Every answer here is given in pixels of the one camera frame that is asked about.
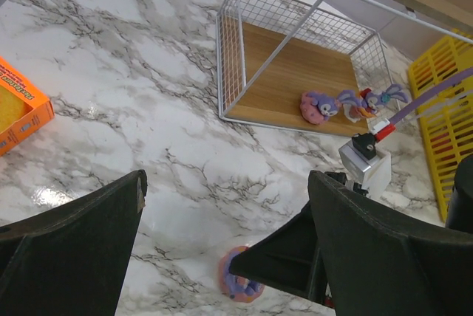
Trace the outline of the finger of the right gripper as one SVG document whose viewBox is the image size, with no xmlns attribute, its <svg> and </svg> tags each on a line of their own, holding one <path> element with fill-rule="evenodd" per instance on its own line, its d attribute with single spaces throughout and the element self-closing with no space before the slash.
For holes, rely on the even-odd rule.
<svg viewBox="0 0 473 316">
<path fill-rule="evenodd" d="M 334 306 L 309 203 L 277 231 L 234 257 L 229 270 L 264 286 Z"/>
</svg>

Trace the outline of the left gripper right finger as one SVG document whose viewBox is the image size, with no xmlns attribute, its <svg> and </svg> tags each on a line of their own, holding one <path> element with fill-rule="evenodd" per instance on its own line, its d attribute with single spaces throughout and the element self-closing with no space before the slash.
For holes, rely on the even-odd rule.
<svg viewBox="0 0 473 316">
<path fill-rule="evenodd" d="M 308 193 L 337 315 L 471 315 L 472 235 L 311 171 Z"/>
</svg>

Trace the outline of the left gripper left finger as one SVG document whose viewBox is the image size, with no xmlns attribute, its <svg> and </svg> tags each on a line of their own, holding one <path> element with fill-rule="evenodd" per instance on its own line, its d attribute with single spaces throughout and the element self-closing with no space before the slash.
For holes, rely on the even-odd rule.
<svg viewBox="0 0 473 316">
<path fill-rule="evenodd" d="M 2 315 L 114 315 L 147 193 L 143 170 L 1 226 Z"/>
</svg>

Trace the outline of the purple bunny orange cup toy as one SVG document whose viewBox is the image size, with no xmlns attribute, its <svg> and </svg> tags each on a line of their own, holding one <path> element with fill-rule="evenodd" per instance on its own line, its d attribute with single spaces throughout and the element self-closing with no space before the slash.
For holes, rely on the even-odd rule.
<svg viewBox="0 0 473 316">
<path fill-rule="evenodd" d="M 354 123 L 361 119 L 368 120 L 377 117 L 380 110 L 387 107 L 392 100 L 408 103 L 409 98 L 403 88 L 399 84 L 394 83 L 379 93 L 366 88 L 358 93 L 358 99 L 361 101 L 360 106 L 342 105 L 345 117 Z"/>
</svg>

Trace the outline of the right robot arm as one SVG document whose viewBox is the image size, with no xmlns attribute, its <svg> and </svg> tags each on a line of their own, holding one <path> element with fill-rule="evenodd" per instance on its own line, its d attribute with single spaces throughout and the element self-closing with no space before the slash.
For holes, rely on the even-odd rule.
<svg viewBox="0 0 473 316">
<path fill-rule="evenodd" d="M 269 286 L 337 315 L 470 315 L 472 158 L 457 167 L 444 227 L 345 183 L 344 174 L 312 171 L 301 212 L 221 263 L 225 293 L 248 300 Z"/>
</svg>

